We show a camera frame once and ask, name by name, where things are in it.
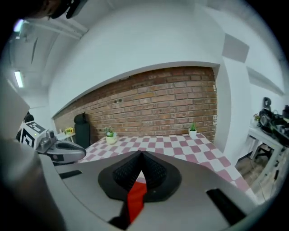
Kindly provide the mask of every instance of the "black slot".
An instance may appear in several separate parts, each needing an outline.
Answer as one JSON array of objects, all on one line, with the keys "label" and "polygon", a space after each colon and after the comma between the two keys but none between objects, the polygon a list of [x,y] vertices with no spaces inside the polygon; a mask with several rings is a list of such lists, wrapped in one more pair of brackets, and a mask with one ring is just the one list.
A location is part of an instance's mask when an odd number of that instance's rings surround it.
[{"label": "black slot", "polygon": [[69,177],[77,176],[79,174],[82,174],[82,172],[79,171],[79,170],[73,170],[73,171],[60,173],[59,176],[60,176],[61,179],[66,179],[66,178],[69,178]]},{"label": "black slot", "polygon": [[219,189],[206,192],[230,225],[245,217],[245,214]]}]

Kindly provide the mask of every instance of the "desk leg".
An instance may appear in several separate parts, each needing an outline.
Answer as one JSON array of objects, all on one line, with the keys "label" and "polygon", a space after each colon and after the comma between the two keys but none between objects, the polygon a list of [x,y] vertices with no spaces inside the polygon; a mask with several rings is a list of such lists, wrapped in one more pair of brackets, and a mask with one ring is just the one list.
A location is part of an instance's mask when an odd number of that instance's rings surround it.
[{"label": "desk leg", "polygon": [[251,185],[251,188],[255,188],[259,184],[259,182],[261,182],[261,180],[263,180],[265,175],[270,173],[270,171],[273,169],[273,167],[276,163],[276,160],[277,160],[280,152],[281,152],[281,148],[275,148],[274,149],[274,152],[273,152],[272,156],[270,157],[268,163],[266,164],[265,168],[260,173],[260,175],[257,177],[257,179],[253,182],[253,184]]},{"label": "desk leg", "polygon": [[258,143],[259,143],[259,140],[255,139],[254,146],[253,146],[253,151],[252,151],[252,154],[250,156],[250,159],[254,159],[255,158],[256,152],[257,152],[257,149],[258,149]]}]

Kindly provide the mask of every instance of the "red object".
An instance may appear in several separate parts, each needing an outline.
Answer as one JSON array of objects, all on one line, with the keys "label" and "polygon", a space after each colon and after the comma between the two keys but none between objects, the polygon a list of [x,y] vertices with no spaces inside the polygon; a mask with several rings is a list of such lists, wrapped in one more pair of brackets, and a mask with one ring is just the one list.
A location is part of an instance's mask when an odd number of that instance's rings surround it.
[{"label": "red object", "polygon": [[143,196],[146,192],[146,184],[135,182],[127,195],[127,204],[131,223],[136,219],[144,207]]}]

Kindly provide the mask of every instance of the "black chair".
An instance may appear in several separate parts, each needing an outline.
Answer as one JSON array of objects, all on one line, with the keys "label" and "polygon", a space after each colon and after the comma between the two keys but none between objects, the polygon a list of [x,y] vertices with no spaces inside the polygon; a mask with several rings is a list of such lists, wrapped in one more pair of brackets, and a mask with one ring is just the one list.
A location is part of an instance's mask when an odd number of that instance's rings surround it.
[{"label": "black chair", "polygon": [[83,148],[90,146],[90,124],[86,120],[85,113],[79,114],[74,118],[75,143]]}]

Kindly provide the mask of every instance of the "ceiling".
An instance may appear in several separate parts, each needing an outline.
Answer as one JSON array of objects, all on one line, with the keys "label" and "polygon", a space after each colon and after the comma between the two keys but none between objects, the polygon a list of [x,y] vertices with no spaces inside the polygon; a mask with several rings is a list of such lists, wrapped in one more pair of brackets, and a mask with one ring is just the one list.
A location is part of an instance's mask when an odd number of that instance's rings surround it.
[{"label": "ceiling", "polygon": [[[66,19],[62,15],[57,19],[28,20],[20,35],[11,35],[2,54],[0,71],[20,95],[47,91],[59,64],[70,55],[70,50],[97,21],[114,10],[149,1],[183,4],[198,2],[218,10],[233,12],[249,23],[256,18],[256,13],[246,3],[239,1],[236,4],[232,0],[88,0],[81,12],[72,19]],[[260,23],[255,25],[260,30]],[[17,86],[14,76],[16,70],[21,71],[24,88]]]}]

